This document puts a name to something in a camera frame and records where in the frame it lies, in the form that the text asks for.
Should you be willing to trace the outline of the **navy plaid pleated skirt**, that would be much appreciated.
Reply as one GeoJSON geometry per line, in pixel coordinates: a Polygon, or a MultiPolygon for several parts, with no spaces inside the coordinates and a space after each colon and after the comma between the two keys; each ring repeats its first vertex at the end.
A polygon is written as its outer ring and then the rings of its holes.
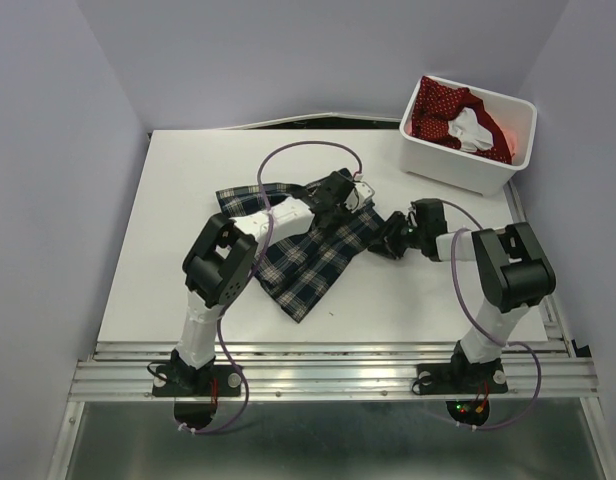
{"type": "MultiPolygon", "coordinates": [[[[302,188],[288,183],[267,183],[264,187],[272,206],[302,188]]],[[[215,195],[220,211],[228,217],[250,215],[264,205],[257,185],[218,190],[215,195]]],[[[282,311],[300,323],[353,258],[368,248],[383,224],[371,202],[337,230],[324,233],[311,229],[272,244],[255,277],[282,311]]]]}

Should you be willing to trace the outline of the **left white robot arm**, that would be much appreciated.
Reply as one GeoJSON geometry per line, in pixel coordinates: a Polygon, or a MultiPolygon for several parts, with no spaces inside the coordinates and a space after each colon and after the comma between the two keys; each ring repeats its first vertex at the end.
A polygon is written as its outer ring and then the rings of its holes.
{"type": "Polygon", "coordinates": [[[163,385],[154,394],[208,394],[218,322],[247,286],[266,249],[314,228],[336,228],[373,196],[359,176],[348,179],[335,171],[316,190],[301,189],[275,206],[265,201],[262,210],[246,216],[210,217],[183,261],[186,320],[170,359],[156,373],[163,385]]]}

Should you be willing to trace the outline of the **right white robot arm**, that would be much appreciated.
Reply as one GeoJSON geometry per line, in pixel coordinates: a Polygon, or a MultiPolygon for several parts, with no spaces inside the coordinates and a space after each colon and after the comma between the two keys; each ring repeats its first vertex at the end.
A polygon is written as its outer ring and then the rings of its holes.
{"type": "Polygon", "coordinates": [[[452,202],[422,199],[408,213],[393,212],[368,250],[400,259],[415,249],[433,262],[450,264],[460,308],[471,324],[448,366],[451,384],[470,390],[484,378],[483,366],[500,359],[519,321],[556,288],[556,274],[531,225],[484,228],[452,202]],[[484,300],[472,315],[461,293],[458,264],[476,265],[484,300]]]}

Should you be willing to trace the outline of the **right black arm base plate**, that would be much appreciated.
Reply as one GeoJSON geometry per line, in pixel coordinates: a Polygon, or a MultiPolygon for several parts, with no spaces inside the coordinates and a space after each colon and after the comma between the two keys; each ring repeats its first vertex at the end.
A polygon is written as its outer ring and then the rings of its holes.
{"type": "Polygon", "coordinates": [[[418,364],[411,391],[418,396],[445,395],[451,418],[460,425],[482,427],[490,415],[490,396],[508,392],[500,359],[470,363],[460,348],[448,362],[418,364]]]}

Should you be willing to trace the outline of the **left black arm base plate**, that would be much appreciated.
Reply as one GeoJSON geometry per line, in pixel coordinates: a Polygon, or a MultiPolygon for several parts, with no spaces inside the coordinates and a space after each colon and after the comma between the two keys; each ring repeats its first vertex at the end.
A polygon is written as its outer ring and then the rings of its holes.
{"type": "Polygon", "coordinates": [[[204,366],[200,371],[185,373],[166,361],[151,362],[146,367],[152,377],[151,395],[174,402],[173,417],[180,431],[192,435],[219,433],[231,426],[243,413],[249,400],[244,377],[231,365],[204,366]],[[214,424],[221,398],[238,399],[244,404],[223,425],[214,424]]]}

